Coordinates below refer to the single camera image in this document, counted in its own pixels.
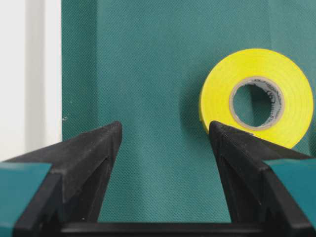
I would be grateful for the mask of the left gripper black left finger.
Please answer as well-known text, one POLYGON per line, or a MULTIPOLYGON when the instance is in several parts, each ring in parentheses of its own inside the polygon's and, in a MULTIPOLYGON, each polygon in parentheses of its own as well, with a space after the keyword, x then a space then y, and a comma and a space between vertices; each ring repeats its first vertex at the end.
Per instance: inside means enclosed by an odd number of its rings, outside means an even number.
POLYGON ((96 221, 121 141, 115 121, 2 161, 1 236, 48 236, 70 221, 96 221))

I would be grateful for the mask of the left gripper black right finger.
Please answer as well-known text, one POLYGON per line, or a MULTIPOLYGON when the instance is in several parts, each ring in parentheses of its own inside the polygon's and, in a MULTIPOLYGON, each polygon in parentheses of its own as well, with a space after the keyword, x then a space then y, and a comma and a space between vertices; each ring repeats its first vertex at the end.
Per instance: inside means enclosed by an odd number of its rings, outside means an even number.
POLYGON ((315 194, 308 193, 316 160, 213 121, 209 140, 234 223, 262 226, 270 237, 313 237, 315 194))

